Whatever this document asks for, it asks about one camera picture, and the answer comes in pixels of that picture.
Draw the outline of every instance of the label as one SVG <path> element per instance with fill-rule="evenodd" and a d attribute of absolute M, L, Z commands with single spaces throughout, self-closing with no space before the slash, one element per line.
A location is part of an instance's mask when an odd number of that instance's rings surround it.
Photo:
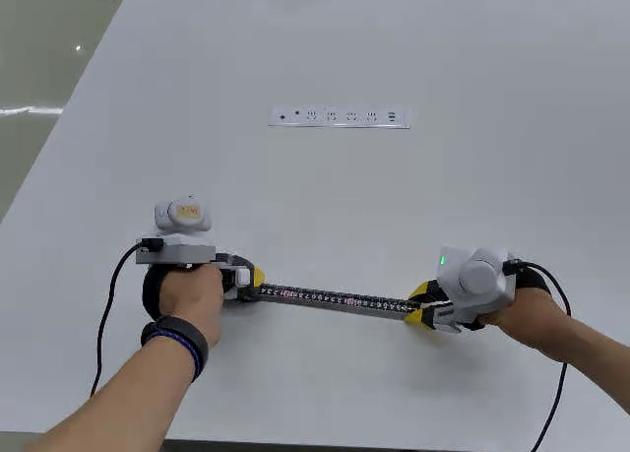
<path fill-rule="evenodd" d="M 200 219 L 201 207 L 198 204 L 179 205 L 177 206 L 177 218 Z"/>

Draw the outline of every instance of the person's right hand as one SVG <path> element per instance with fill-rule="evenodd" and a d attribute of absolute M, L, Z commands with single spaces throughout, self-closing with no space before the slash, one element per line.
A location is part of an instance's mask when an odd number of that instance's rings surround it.
<path fill-rule="evenodd" d="M 159 312 L 190 322 L 204 335 L 209 348 L 221 336 L 221 278 L 221 272 L 213 265 L 203 265 L 192 272 L 170 272 L 159 292 Z"/>
<path fill-rule="evenodd" d="M 498 326 L 511 338 L 549 358 L 565 361 L 563 346 L 572 319 L 544 290 L 517 290 L 512 304 L 501 311 L 479 316 L 479 321 Z"/>

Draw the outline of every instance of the finger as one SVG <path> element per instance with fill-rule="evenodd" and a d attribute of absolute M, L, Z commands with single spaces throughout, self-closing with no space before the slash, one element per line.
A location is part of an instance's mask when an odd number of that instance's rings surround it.
<path fill-rule="evenodd" d="M 491 326 L 498 326 L 499 323 L 501 322 L 501 313 L 496 311 L 496 312 L 490 312 L 488 314 L 482 314 L 478 317 L 478 319 L 481 324 L 489 324 Z"/>

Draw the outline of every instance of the wristband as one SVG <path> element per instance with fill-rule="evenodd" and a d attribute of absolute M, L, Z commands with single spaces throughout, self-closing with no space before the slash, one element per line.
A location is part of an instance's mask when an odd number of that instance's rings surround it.
<path fill-rule="evenodd" d="M 551 294 L 542 275 L 530 267 L 521 268 L 516 273 L 516 289 L 520 290 L 521 288 L 538 288 Z"/>
<path fill-rule="evenodd" d="M 183 346 L 195 362 L 193 381 L 204 370 L 208 361 L 208 343 L 204 335 L 190 322 L 178 317 L 165 316 L 145 326 L 140 337 L 141 345 L 158 336 L 168 337 Z"/>

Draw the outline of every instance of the gray floor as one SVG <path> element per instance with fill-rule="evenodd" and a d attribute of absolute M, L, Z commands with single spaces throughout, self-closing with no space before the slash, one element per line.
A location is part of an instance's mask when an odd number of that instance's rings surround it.
<path fill-rule="evenodd" d="M 0 0 L 0 222 L 122 0 Z"/>

